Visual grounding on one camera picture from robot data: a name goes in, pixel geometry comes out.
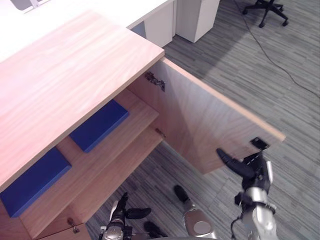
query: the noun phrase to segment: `open cabinet door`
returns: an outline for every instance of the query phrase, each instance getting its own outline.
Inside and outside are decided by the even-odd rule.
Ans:
[[[250,143],[256,137],[269,146],[285,139],[281,132],[168,59],[162,58],[149,71],[165,82],[165,91],[149,83],[145,74],[128,88],[159,113],[154,127],[202,173],[223,165],[216,148],[241,159],[259,151]]]

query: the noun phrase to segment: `wood grain surface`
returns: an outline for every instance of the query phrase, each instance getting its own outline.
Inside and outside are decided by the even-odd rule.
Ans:
[[[165,81],[165,92],[147,84],[144,76],[134,81],[129,89],[159,112],[154,127],[202,173],[223,165],[216,148],[244,158],[258,151],[250,143],[255,137],[269,145],[285,139],[271,125],[168,59],[163,58],[150,71]]]
[[[36,238],[158,116],[126,89],[114,99],[128,110],[129,116],[92,151],[83,152],[69,136],[56,146],[72,167],[21,214],[20,219],[32,238]]]
[[[164,50],[86,12],[0,64],[0,191]]]
[[[41,238],[42,240],[91,240],[85,224],[76,226],[80,232],[74,234],[72,228]]]
[[[6,208],[0,200],[0,239],[1,240],[31,240],[27,230],[18,217],[9,217]]]
[[[80,221],[76,214],[67,206],[35,239],[42,239],[55,233],[67,230],[70,228],[68,224],[68,218],[72,218],[74,224],[80,225],[83,222]]]
[[[69,205],[77,218],[88,221],[162,140],[153,128],[144,130]]]

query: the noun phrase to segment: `white cabinet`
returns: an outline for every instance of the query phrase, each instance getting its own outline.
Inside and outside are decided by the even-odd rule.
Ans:
[[[174,2],[171,2],[144,20],[145,38],[162,48],[172,41],[174,27]]]
[[[219,0],[177,0],[176,34],[195,43],[213,26]]]

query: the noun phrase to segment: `wire on floor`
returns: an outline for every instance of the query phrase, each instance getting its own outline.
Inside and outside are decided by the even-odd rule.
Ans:
[[[247,20],[246,20],[246,18],[243,16],[242,11],[241,11],[241,9],[240,9],[237,1],[236,1],[236,0],[233,0],[233,1],[234,1],[234,3],[235,3],[236,7],[238,8],[241,16],[242,16],[242,19],[243,19],[243,21],[244,21],[244,23],[245,23],[246,28],[248,29],[249,33],[250,33],[251,36],[254,38],[254,40],[256,41],[256,43],[259,45],[259,47],[261,48],[261,50],[262,50],[262,52],[264,53],[264,55],[266,56],[266,58],[267,58],[273,65],[275,65],[276,67],[278,67],[279,69],[281,69],[282,71],[284,71],[284,72],[290,77],[290,79],[292,80],[292,82],[293,82],[294,84],[296,84],[296,85],[299,86],[300,88],[308,91],[309,93],[312,93],[313,95],[317,96],[317,98],[320,99],[320,95],[318,95],[318,94],[315,93],[314,91],[312,91],[312,90],[306,88],[305,86],[301,85],[300,83],[298,83],[298,82],[292,77],[292,75],[290,74],[290,72],[288,72],[288,71],[287,71],[286,69],[284,69],[282,66],[276,64],[276,63],[268,56],[268,54],[266,53],[266,51],[265,51],[264,48],[262,47],[261,43],[258,41],[258,39],[255,37],[255,35],[254,35],[254,34],[252,33],[252,31],[250,30],[250,27],[249,27],[249,25],[248,25],[248,23],[247,23]]]

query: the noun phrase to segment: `cabinet top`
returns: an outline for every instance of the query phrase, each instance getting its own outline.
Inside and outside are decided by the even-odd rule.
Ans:
[[[0,192],[164,56],[88,11],[0,64]]]

